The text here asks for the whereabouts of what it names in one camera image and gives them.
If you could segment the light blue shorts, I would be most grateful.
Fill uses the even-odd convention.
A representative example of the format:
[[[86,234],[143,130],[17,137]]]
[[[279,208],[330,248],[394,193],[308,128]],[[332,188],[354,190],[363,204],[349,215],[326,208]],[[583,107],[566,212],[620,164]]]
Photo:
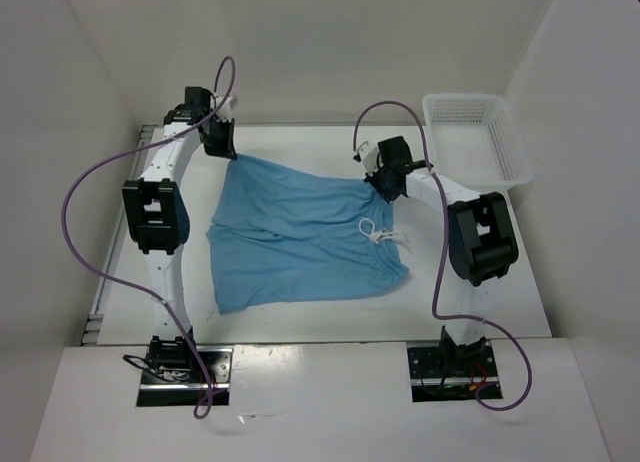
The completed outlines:
[[[251,156],[228,164],[207,237],[222,314],[381,296],[409,274],[393,208],[370,184]]]

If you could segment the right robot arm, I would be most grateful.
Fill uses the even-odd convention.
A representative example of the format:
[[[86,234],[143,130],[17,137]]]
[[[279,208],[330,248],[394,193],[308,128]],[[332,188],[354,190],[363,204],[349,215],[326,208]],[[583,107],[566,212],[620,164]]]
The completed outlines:
[[[466,288],[457,314],[441,315],[438,360],[450,375],[460,375],[484,354],[485,323],[498,282],[519,257],[507,203],[498,192],[479,193],[445,176],[426,161],[412,157],[401,136],[363,142],[354,159],[362,163],[365,181],[387,202],[404,196],[444,216],[445,264]]]

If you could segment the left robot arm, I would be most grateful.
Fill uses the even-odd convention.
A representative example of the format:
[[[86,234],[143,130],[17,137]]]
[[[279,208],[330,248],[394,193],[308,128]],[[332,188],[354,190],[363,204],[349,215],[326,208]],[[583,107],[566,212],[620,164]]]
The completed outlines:
[[[209,156],[237,158],[233,134],[236,97],[202,87],[185,89],[184,102],[164,119],[163,139],[149,166],[122,188],[126,220],[151,277],[156,326],[146,363],[162,377],[191,380],[201,371],[191,349],[193,328],[184,302],[182,255],[190,219],[180,192],[187,166],[197,149]]]

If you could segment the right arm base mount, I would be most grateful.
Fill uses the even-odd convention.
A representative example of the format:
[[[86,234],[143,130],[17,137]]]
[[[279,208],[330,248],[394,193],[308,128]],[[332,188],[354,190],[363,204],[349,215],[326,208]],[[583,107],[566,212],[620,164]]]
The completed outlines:
[[[413,403],[503,399],[493,348],[486,346],[483,354],[454,368],[445,365],[437,341],[408,343],[408,372]]]

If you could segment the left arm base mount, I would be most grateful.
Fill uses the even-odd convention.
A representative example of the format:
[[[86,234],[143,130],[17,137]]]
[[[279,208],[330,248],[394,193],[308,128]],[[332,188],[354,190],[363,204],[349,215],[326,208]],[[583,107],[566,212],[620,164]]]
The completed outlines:
[[[213,385],[213,405],[227,406],[234,349],[231,346],[199,346],[198,351]],[[141,367],[137,407],[193,408],[201,399],[206,404],[208,384],[198,363],[192,370],[180,366],[152,368],[146,363],[149,356],[131,359]]]

